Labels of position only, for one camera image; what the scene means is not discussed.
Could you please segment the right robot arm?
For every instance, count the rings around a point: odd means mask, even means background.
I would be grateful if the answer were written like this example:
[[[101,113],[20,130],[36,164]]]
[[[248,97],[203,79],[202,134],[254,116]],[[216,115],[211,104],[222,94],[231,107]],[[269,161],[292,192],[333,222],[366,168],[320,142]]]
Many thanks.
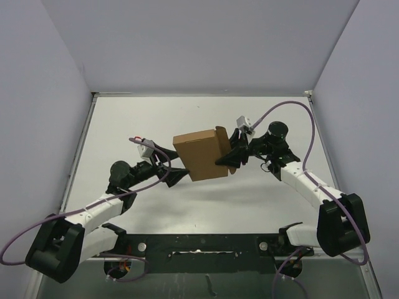
[[[320,180],[290,149],[286,142],[289,129],[280,121],[270,123],[256,138],[244,116],[229,139],[230,151],[215,163],[240,168],[250,157],[262,160],[266,171],[299,193],[318,213],[316,225],[296,222],[280,228],[278,249],[292,254],[299,246],[318,247],[335,257],[370,242],[365,209],[357,194],[344,194]]]

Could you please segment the brown cardboard box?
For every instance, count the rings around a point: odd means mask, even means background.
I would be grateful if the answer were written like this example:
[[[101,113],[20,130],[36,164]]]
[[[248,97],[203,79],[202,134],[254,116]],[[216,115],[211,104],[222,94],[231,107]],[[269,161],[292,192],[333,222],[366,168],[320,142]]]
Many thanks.
[[[236,168],[218,166],[216,160],[231,151],[223,126],[173,137],[173,146],[193,182],[227,177]]]

